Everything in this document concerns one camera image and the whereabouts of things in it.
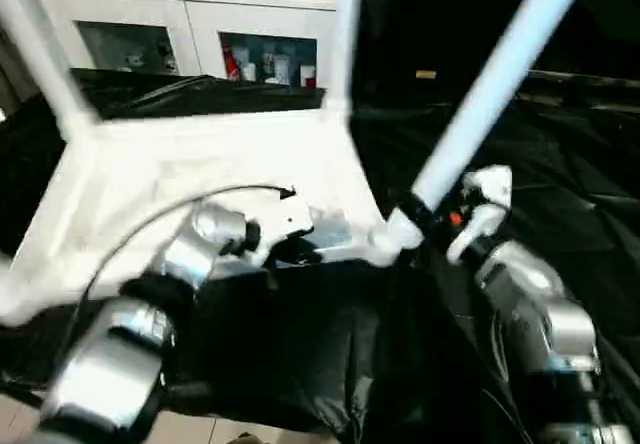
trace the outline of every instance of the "bottle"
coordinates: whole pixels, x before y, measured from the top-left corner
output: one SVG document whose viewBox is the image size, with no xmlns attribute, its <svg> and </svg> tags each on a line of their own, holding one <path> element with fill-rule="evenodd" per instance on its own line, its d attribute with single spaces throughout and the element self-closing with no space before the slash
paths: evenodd
<svg viewBox="0 0 640 444">
<path fill-rule="evenodd" d="M 275 78 L 278 81 L 278 84 L 283 84 L 288 86 L 290 84 L 289 80 L 289 64 L 290 59 L 286 54 L 276 54 L 274 59 L 274 68 L 275 68 Z"/>
<path fill-rule="evenodd" d="M 266 41 L 262 46 L 262 78 L 268 79 L 275 76 L 276 43 Z"/>
<path fill-rule="evenodd" d="M 231 47 L 228 45 L 222 46 L 222 57 L 224 58 L 224 67 L 227 71 L 227 79 L 230 81 L 239 81 L 240 70 L 238 69 L 238 65 L 231 53 Z"/>
<path fill-rule="evenodd" d="M 298 42 L 288 41 L 282 45 L 282 54 L 289 56 L 289 82 L 294 85 L 300 79 L 298 70 L 300 69 L 300 59 L 298 59 Z"/>
<path fill-rule="evenodd" d="M 242 66 L 242 80 L 256 82 L 256 64 L 254 62 L 247 62 Z"/>
<path fill-rule="evenodd" d="M 315 89 L 316 66 L 300 66 L 300 86 Z"/>
</svg>

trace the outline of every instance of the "black cable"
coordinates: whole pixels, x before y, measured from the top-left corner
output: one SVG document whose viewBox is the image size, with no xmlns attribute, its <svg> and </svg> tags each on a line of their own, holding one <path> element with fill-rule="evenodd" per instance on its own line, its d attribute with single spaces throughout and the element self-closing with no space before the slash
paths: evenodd
<svg viewBox="0 0 640 444">
<path fill-rule="evenodd" d="M 529 433 L 526 431 L 526 429 L 524 429 L 522 425 L 519 424 L 516 418 L 511 415 L 511 413 L 504 407 L 504 405 L 502 405 L 500 400 L 485 388 L 482 388 L 481 392 L 483 395 L 487 396 L 489 398 L 489 401 L 498 408 L 498 410 L 502 413 L 502 415 L 504 415 L 504 417 L 507 418 L 509 423 L 513 426 L 514 430 L 522 438 L 522 442 L 524 442 L 525 444 L 533 444 L 533 440 L 531 439 L 531 436 L 529 436 Z"/>
<path fill-rule="evenodd" d="M 509 367 L 507 365 L 507 358 L 504 349 L 504 339 L 502 338 L 502 323 L 497 313 L 494 313 L 491 317 L 491 352 L 493 359 L 495 360 L 498 371 L 500 372 L 500 378 L 509 383 Z"/>
<path fill-rule="evenodd" d="M 120 242 L 100 261 L 100 264 L 98 264 L 98 268 L 96 272 L 93 274 L 93 277 L 91 278 L 89 283 L 86 285 L 86 287 L 82 291 L 82 295 L 78 299 L 76 308 L 73 311 L 73 314 L 69 320 L 69 325 L 67 326 L 65 335 L 62 338 L 62 345 L 60 346 L 60 350 L 55 361 L 56 368 L 59 368 L 62 365 L 62 361 L 65 358 L 67 351 L 69 350 L 69 347 L 71 345 L 71 342 L 73 341 L 73 337 L 76 331 L 76 326 L 82 314 L 82 308 L 85 302 L 89 299 L 89 294 L 91 293 L 93 286 L 98 281 L 98 277 L 100 277 L 100 274 L 102 273 L 106 265 L 111 261 L 111 259 L 113 259 L 113 257 L 116 254 L 118 254 L 127 244 L 129 244 L 129 242 L 131 242 L 131 239 L 137 236 L 140 231 L 146 229 L 148 226 L 156 222 L 158 219 L 184 206 L 187 206 L 189 204 L 194 204 L 198 201 L 202 201 L 204 199 L 216 196 L 218 194 L 224 194 L 227 192 L 235 192 L 235 191 L 244 191 L 244 190 L 250 190 L 250 189 L 277 191 L 280 193 L 281 199 L 285 199 L 287 197 L 295 195 L 295 190 L 285 189 L 284 187 L 272 186 L 268 184 L 250 184 L 250 185 L 243 185 L 243 186 L 223 187 L 223 188 L 215 189 L 213 191 L 207 191 L 200 194 L 196 194 L 195 196 L 181 199 L 180 201 L 177 201 L 174 204 L 152 214 L 151 216 L 143 220 L 140 224 L 135 226 L 126 236 L 124 236 L 124 238 L 122 238 Z"/>
</svg>

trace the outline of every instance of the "red bottle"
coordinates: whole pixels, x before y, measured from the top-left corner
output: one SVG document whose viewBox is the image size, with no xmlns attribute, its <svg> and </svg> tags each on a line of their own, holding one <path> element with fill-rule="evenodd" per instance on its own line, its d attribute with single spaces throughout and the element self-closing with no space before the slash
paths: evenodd
<svg viewBox="0 0 640 444">
<path fill-rule="evenodd" d="M 236 64 L 236 61 L 233 58 L 231 47 L 227 45 L 222 46 L 222 56 L 224 57 L 224 67 L 227 71 L 227 79 L 230 81 L 239 81 L 240 69 L 238 69 L 238 64 Z"/>
</svg>

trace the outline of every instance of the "white cabinet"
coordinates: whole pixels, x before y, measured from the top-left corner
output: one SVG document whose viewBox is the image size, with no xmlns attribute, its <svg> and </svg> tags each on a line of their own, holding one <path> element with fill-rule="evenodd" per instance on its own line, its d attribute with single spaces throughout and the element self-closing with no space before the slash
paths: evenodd
<svg viewBox="0 0 640 444">
<path fill-rule="evenodd" d="M 41 0 L 72 67 L 198 75 L 177 0 Z"/>
<path fill-rule="evenodd" d="M 226 77 L 233 48 L 258 81 L 277 58 L 291 85 L 328 86 L 335 0 L 41 1 L 73 67 Z"/>
</svg>

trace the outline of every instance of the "orange component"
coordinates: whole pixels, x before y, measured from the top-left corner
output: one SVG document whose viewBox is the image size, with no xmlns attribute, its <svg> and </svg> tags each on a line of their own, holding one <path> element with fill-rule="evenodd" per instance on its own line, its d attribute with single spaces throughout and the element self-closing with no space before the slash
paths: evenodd
<svg viewBox="0 0 640 444">
<path fill-rule="evenodd" d="M 455 211 L 449 213 L 449 220 L 454 226 L 459 226 L 462 224 L 462 216 Z"/>
</svg>

